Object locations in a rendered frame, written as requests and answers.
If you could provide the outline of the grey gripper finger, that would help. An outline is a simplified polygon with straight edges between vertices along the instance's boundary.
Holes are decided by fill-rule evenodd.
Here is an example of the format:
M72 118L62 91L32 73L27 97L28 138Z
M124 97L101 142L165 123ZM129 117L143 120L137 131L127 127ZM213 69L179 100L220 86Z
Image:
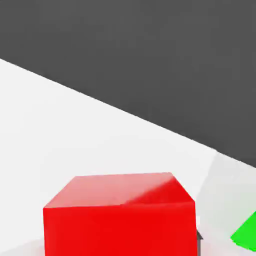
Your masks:
M203 240L204 238L201 236L198 230L196 230L196 237L197 237L197 256L201 256L201 240Z

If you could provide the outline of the small red cube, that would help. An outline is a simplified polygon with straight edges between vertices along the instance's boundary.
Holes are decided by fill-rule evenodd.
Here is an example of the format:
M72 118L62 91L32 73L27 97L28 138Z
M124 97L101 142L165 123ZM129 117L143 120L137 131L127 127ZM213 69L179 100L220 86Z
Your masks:
M43 226L45 256L198 256L195 201L169 172L76 176Z

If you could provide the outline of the small green cube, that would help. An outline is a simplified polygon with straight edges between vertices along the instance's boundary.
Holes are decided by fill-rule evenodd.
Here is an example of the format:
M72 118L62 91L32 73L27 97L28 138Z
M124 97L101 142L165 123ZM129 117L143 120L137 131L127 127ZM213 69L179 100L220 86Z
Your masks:
M237 246L256 252L256 211L232 234L230 238Z

